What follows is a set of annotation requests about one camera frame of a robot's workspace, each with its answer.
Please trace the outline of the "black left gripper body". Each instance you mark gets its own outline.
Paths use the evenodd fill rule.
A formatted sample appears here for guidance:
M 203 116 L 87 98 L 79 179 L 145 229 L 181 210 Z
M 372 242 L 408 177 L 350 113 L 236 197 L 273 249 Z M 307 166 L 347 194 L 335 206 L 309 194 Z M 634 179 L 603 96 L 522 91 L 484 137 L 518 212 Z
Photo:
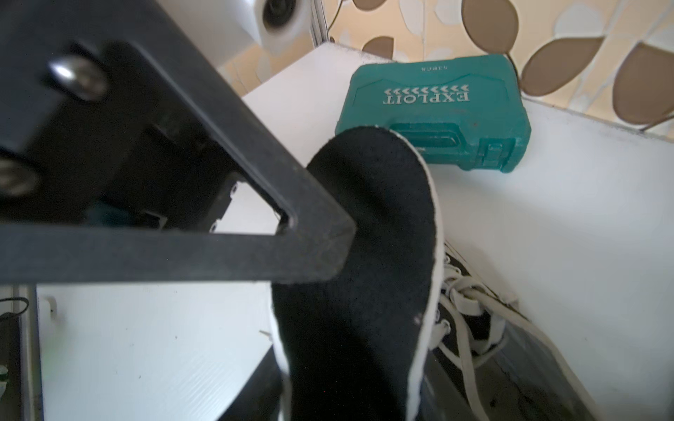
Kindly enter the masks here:
M 1 4 L 1 224 L 206 232 L 247 106 L 155 1 Z

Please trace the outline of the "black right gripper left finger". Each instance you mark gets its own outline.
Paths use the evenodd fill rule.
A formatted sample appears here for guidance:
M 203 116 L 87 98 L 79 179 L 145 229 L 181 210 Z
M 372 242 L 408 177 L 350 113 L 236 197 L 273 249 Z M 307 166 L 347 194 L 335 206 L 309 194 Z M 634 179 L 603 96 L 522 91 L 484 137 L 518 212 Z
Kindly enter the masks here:
M 282 394 L 282 373 L 271 347 L 218 421 L 279 420 Z

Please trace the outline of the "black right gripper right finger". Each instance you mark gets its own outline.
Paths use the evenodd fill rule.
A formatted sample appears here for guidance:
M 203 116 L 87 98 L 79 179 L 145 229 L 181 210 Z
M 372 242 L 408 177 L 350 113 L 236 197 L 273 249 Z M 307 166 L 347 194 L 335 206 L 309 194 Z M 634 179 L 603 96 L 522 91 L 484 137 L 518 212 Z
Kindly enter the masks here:
M 476 420 L 468 403 L 432 352 L 428 352 L 424 366 L 418 419 L 425 421 Z

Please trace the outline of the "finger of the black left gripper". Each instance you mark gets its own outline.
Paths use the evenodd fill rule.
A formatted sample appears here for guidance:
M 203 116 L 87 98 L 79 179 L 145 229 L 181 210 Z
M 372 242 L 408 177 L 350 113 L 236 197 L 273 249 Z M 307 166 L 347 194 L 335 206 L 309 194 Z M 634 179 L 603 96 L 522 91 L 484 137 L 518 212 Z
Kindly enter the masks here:
M 133 233 L 1 224 L 3 282 L 316 282 L 342 268 L 356 227 L 247 108 L 247 138 L 226 148 L 226 209 L 203 233 Z

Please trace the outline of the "black white canvas sneaker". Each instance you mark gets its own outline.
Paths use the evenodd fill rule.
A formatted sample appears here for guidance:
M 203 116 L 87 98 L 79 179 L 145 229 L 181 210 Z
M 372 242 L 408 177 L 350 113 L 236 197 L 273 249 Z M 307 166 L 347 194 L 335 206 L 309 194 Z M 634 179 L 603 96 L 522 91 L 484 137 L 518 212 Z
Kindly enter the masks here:
M 498 280 L 483 280 L 444 245 L 444 280 L 429 349 L 475 420 L 600 420 L 553 341 Z

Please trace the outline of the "black insole with white edge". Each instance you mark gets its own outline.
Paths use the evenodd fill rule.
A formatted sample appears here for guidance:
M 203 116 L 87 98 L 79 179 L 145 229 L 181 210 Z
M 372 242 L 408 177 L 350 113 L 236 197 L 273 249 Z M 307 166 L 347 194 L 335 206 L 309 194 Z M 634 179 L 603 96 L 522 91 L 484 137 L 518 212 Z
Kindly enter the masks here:
M 308 169 L 356 236 L 335 279 L 271 289 L 284 418 L 416 419 L 444 256 L 428 167 L 397 133 L 358 127 Z

